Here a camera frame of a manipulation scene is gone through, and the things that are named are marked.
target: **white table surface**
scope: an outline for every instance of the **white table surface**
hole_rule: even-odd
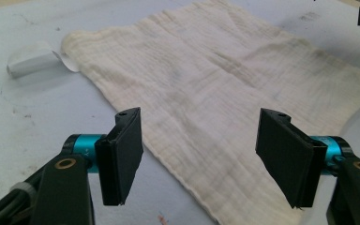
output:
[[[336,0],[232,0],[255,16],[281,27],[360,68],[358,10]],[[130,25],[190,0],[33,0],[0,7],[0,198],[9,188],[53,158],[73,133],[107,133],[116,111],[80,73],[57,65],[12,79],[8,56],[46,40],[57,51],[73,30]],[[342,134],[360,157],[360,111]],[[105,207],[98,176],[89,176],[97,224],[216,224],[146,150],[127,204]],[[302,224],[326,224],[335,178],[323,177],[314,207]]]

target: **stain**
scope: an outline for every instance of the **stain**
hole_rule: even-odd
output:
[[[38,166],[31,165],[28,166],[24,171],[21,171],[20,173],[24,176],[31,175],[32,173],[36,172],[38,170]]]
[[[13,14],[13,16],[18,16],[18,17],[21,17],[21,18],[23,18],[28,24],[30,24],[30,25],[37,25],[37,23],[36,22],[32,22],[32,21],[30,21],[30,20],[28,20],[24,15],[22,15],[22,14]]]
[[[169,220],[166,220],[165,216],[163,216],[161,213],[157,216],[157,219],[159,219],[160,224],[162,225],[168,225]]]
[[[305,22],[313,22],[317,19],[319,19],[321,16],[318,15],[315,12],[308,12],[306,14],[304,14],[303,16],[299,17],[300,20],[305,21]]]

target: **black cable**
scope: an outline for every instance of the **black cable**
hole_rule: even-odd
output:
[[[44,166],[25,179],[24,182],[32,185],[35,190],[38,190],[43,169]],[[10,218],[17,214],[20,209],[23,210],[24,207],[21,208],[21,206],[30,203],[29,197],[24,198],[24,196],[27,197],[27,193],[23,190],[13,189],[4,198],[2,198],[0,200],[0,218]]]

